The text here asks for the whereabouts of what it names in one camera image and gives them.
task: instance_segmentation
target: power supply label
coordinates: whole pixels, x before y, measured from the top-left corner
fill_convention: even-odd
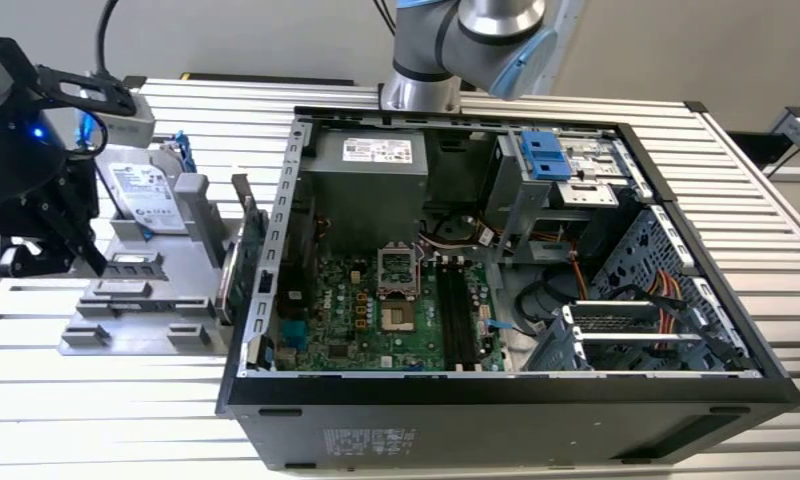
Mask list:
[[[412,140],[348,138],[343,159],[345,162],[412,163]]]

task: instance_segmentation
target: computer component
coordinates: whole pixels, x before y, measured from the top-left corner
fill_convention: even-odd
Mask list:
[[[417,261],[412,248],[403,242],[389,242],[379,249],[376,267],[380,298],[396,294],[413,300],[417,295]]]
[[[427,191],[427,154],[420,132],[327,131],[303,157],[300,193],[331,222],[333,252],[376,250],[415,241]]]
[[[800,403],[628,125],[301,108],[277,195],[220,395],[272,468],[671,462]]]

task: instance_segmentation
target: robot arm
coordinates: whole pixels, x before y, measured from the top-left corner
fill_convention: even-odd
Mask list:
[[[558,34],[544,0],[399,0],[387,110],[455,113],[460,79],[504,100],[530,91]]]
[[[105,99],[65,93],[65,83]],[[96,151],[65,149],[43,115],[64,107],[136,113],[129,91],[115,79],[36,67],[17,43],[0,38],[0,277],[67,272],[77,257],[99,275],[107,266],[91,228],[99,214],[95,155],[105,140]],[[41,252],[35,255],[17,238]]]

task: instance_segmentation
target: green circuit board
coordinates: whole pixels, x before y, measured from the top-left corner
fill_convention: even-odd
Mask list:
[[[436,266],[433,263],[420,266],[419,296],[415,301],[407,302],[404,299],[393,298],[380,300],[376,262],[376,255],[367,258],[321,259],[313,296],[313,315],[307,320],[307,341],[300,344],[296,364],[287,365],[289,369],[299,371],[446,370]],[[403,265],[397,265],[397,272],[403,271],[401,267]],[[480,317],[480,307],[474,306],[474,301],[487,305],[488,308],[484,307],[483,313],[488,309],[490,318],[494,319],[491,297],[486,293],[488,285],[484,268],[480,264],[472,264],[463,270],[468,285],[471,328],[476,349],[483,348],[484,337],[494,345],[491,353],[480,355],[480,370],[503,370],[498,335],[487,332],[486,319]]]

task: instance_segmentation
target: expansion slot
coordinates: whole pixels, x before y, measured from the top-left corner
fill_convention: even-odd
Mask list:
[[[475,331],[462,269],[462,265],[436,266],[444,366],[448,370],[474,371],[478,368]]]

